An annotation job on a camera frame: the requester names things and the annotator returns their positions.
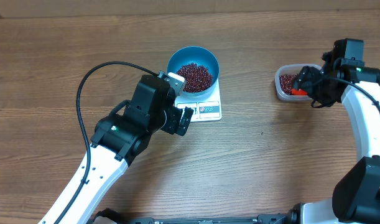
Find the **red beans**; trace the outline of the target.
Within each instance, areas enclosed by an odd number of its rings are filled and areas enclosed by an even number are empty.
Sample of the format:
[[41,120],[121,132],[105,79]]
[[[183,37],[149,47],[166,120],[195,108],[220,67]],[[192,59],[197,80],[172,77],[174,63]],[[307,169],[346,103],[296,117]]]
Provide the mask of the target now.
[[184,77],[186,84],[184,92],[198,93],[212,86],[213,76],[208,68],[196,63],[182,65],[177,75]]

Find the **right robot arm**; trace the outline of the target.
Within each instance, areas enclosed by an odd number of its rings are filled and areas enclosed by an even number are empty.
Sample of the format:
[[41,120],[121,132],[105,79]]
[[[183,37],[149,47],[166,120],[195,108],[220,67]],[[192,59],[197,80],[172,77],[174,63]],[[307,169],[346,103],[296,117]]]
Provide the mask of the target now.
[[363,50],[362,40],[337,40],[321,69],[304,66],[292,80],[312,108],[344,106],[358,161],[330,199],[296,205],[287,223],[380,223],[380,69],[365,66]]

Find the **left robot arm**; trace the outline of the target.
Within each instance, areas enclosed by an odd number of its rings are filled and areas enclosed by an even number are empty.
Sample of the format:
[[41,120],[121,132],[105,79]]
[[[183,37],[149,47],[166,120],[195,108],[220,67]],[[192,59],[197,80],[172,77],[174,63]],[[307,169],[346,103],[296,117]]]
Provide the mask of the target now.
[[86,223],[156,131],[185,135],[193,110],[174,106],[185,84],[184,77],[172,72],[143,75],[132,99],[97,123],[90,151],[41,223]]

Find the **red measuring scoop blue handle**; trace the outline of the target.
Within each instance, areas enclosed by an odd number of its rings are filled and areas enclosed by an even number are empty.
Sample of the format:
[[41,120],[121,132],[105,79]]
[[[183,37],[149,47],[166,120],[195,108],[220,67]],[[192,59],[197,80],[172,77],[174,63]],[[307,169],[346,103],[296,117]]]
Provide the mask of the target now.
[[293,88],[291,89],[290,94],[296,96],[305,96],[307,95],[307,92],[302,89],[296,90],[295,88]]

